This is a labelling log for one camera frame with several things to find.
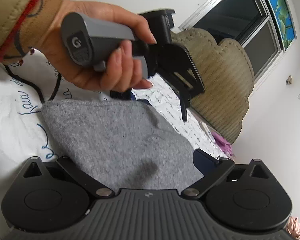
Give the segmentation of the tan jacket sleeve forearm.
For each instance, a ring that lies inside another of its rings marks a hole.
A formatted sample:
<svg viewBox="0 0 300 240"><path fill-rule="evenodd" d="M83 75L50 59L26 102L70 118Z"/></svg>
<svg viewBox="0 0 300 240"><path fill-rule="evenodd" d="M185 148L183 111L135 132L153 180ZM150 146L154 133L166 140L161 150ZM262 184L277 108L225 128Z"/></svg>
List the tan jacket sleeve forearm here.
<svg viewBox="0 0 300 240"><path fill-rule="evenodd" d="M45 36L63 0L0 0L0 63L20 61Z"/></svg>

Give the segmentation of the person's left hand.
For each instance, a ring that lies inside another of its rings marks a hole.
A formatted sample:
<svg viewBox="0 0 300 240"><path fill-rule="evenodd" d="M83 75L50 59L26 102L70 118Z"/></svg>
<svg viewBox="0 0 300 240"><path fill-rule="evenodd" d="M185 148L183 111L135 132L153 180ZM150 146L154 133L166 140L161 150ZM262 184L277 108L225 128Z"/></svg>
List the person's left hand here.
<svg viewBox="0 0 300 240"><path fill-rule="evenodd" d="M155 42L141 15L107 3L63 0L35 48L79 88L125 92L151 88L133 44L143 51L144 43Z"/></svg>

